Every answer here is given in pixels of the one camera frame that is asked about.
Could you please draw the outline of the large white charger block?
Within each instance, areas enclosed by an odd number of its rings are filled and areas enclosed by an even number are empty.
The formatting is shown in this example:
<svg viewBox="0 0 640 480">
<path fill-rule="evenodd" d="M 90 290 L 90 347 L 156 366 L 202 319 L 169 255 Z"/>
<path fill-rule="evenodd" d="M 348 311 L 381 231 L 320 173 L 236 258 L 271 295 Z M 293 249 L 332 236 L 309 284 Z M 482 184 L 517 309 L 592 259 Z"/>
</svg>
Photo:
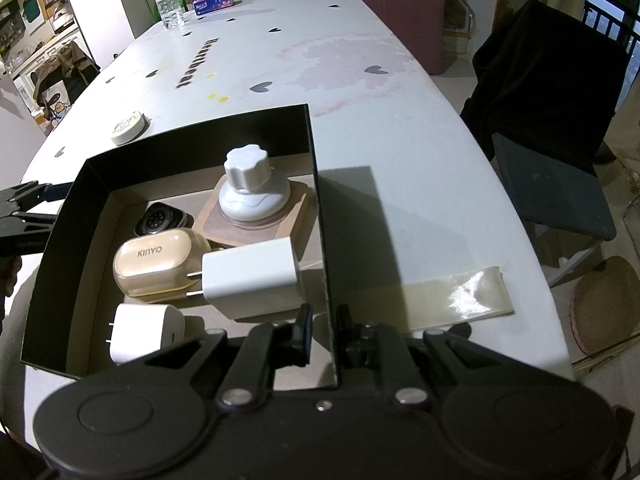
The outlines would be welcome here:
<svg viewBox="0 0 640 480">
<path fill-rule="evenodd" d="M 208 252 L 188 278 L 199 280 L 198 293 L 230 320 L 285 312 L 306 302 L 288 237 Z"/>
</svg>

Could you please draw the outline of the clear tape strip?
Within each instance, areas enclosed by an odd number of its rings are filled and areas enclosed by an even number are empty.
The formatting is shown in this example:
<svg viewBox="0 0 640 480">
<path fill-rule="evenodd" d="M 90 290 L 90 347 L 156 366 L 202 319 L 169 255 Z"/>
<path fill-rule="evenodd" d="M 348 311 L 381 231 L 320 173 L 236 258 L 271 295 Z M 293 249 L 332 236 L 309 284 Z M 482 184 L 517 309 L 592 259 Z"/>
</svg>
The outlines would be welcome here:
<svg viewBox="0 0 640 480">
<path fill-rule="evenodd" d="M 356 290 L 344 303 L 355 321 L 390 325 L 402 334 L 514 312 L 496 266 L 426 282 Z"/>
</svg>

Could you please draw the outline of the blue tissue pack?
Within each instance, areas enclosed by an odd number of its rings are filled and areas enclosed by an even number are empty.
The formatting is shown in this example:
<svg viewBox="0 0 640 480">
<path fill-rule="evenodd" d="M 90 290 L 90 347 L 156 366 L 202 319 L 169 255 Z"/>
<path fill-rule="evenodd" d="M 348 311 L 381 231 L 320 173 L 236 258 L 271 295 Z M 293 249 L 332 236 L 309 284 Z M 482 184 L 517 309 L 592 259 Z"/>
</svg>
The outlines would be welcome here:
<svg viewBox="0 0 640 480">
<path fill-rule="evenodd" d="M 194 0 L 193 10 L 197 16 L 213 13 L 218 10 L 230 8 L 234 0 Z"/>
</svg>

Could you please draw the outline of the small white plug charger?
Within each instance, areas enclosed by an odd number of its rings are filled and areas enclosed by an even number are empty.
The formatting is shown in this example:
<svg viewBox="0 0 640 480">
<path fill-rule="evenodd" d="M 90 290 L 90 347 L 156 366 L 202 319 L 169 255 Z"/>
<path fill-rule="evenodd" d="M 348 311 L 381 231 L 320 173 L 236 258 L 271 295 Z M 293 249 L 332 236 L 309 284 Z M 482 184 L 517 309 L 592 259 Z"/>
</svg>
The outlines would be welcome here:
<svg viewBox="0 0 640 480">
<path fill-rule="evenodd" d="M 171 304 L 120 304 L 115 311 L 108 353 L 125 364 L 182 341 L 184 315 Z"/>
</svg>

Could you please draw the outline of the black chair with bag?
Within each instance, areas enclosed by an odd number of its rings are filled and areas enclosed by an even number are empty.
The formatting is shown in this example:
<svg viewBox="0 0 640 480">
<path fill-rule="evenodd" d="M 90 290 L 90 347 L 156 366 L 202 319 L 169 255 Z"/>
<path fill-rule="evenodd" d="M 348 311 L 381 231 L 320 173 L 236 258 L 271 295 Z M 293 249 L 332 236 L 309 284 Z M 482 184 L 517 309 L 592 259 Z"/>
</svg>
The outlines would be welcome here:
<svg viewBox="0 0 640 480">
<path fill-rule="evenodd" d="M 58 126 L 72 105 L 100 73 L 99 66 L 75 41 L 63 44 L 30 74 L 32 97 L 51 128 Z"/>
</svg>

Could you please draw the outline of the white suction knob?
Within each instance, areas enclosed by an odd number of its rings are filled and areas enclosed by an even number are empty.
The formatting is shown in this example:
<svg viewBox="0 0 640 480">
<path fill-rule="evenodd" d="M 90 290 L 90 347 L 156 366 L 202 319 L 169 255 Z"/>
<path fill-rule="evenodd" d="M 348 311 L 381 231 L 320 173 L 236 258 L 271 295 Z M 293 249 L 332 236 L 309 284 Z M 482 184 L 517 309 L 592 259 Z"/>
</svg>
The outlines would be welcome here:
<svg viewBox="0 0 640 480">
<path fill-rule="evenodd" d="M 224 161 L 226 180 L 218 195 L 224 215 L 233 221 L 261 222 L 278 214 L 291 197 L 291 183 L 272 169 L 258 144 L 234 148 Z"/>
</svg>

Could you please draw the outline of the white round tape tin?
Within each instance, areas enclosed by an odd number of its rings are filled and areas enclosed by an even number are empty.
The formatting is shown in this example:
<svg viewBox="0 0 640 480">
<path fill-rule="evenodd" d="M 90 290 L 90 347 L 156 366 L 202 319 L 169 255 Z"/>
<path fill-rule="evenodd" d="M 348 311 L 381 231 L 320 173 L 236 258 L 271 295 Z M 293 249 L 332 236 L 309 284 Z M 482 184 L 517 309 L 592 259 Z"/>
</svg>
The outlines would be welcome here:
<svg viewBox="0 0 640 480">
<path fill-rule="evenodd" d="M 132 112 L 114 125 L 111 140 L 116 146 L 128 144 L 136 140 L 147 125 L 146 118 L 142 113 Z"/>
</svg>

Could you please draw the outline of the square wooden coaster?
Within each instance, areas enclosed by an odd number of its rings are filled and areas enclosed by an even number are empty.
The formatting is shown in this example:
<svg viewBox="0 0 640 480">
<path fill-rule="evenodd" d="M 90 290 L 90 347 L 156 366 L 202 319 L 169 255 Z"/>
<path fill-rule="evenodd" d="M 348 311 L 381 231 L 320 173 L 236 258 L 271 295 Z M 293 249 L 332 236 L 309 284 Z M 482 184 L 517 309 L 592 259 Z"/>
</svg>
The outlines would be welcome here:
<svg viewBox="0 0 640 480">
<path fill-rule="evenodd" d="M 291 237 L 294 244 L 304 232 L 309 205 L 314 192 L 306 183 L 291 181 L 291 196 L 282 212 L 266 221 L 242 223 L 228 219 L 218 204 L 218 197 L 227 178 L 222 176 L 209 199 L 194 220 L 192 229 L 212 244 L 224 247 L 266 242 L 276 238 Z"/>
</svg>

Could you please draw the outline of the black office chair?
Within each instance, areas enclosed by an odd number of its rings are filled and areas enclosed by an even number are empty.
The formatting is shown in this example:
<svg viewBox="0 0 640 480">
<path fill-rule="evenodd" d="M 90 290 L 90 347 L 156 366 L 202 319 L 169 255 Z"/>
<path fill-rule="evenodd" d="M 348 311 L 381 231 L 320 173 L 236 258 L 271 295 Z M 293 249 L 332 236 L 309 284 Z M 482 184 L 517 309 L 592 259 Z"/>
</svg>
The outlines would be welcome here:
<svg viewBox="0 0 640 480">
<path fill-rule="evenodd" d="M 516 212 L 590 239 L 549 286 L 616 235 L 594 165 L 627 62 L 616 40 L 539 0 L 501 20 L 473 56 L 477 84 L 461 117 Z"/>
</svg>

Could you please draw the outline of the black smartwatch body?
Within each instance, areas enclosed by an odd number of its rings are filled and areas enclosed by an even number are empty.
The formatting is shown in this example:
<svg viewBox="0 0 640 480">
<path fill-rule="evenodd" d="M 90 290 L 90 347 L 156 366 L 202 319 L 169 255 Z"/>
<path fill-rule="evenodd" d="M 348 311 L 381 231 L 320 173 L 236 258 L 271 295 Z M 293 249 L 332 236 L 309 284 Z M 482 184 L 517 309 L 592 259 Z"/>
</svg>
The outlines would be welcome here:
<svg viewBox="0 0 640 480">
<path fill-rule="evenodd" d="M 134 227 L 134 235 L 145 236 L 172 229 L 191 229 L 193 223 L 193 217 L 187 212 L 165 203 L 156 202 L 146 208 Z"/>
</svg>

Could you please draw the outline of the round brown stool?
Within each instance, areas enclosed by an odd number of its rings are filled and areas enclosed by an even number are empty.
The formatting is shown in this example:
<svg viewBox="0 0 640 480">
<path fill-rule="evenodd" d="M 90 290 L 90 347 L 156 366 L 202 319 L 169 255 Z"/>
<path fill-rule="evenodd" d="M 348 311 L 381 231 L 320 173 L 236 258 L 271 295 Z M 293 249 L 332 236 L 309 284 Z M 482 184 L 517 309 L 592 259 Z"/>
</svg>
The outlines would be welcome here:
<svg viewBox="0 0 640 480">
<path fill-rule="evenodd" d="M 612 348 L 639 327 L 639 277 L 624 258 L 600 262 L 576 284 L 570 329 L 586 356 Z"/>
</svg>

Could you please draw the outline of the black cardboard box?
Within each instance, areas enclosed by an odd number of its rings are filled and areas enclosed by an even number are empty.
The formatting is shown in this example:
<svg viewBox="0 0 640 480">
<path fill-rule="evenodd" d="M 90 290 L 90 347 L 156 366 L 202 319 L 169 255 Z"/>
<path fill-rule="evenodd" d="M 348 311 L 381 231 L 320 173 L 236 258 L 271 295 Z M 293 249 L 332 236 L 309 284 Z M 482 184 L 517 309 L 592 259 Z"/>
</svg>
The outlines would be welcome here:
<svg viewBox="0 0 640 480">
<path fill-rule="evenodd" d="M 197 216 L 224 174 L 228 151 L 250 143 L 284 174 L 317 177 L 306 104 L 199 122 L 87 159 L 38 268 L 22 362 L 70 378 L 113 367 L 107 324 L 125 299 L 113 276 L 116 249 L 134 235 L 150 203 Z"/>
</svg>

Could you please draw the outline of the beige earbuds case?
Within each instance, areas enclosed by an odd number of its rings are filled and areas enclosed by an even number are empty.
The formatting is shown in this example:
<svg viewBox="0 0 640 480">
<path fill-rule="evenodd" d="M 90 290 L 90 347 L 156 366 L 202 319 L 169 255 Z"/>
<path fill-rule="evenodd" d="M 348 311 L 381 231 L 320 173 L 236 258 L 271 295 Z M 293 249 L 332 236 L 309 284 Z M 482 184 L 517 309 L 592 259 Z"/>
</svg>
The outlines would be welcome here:
<svg viewBox="0 0 640 480">
<path fill-rule="evenodd" d="M 132 238 L 114 255 L 114 280 L 130 298 L 179 297 L 195 284 L 190 274 L 201 271 L 211 250 L 204 236 L 187 228 Z"/>
</svg>

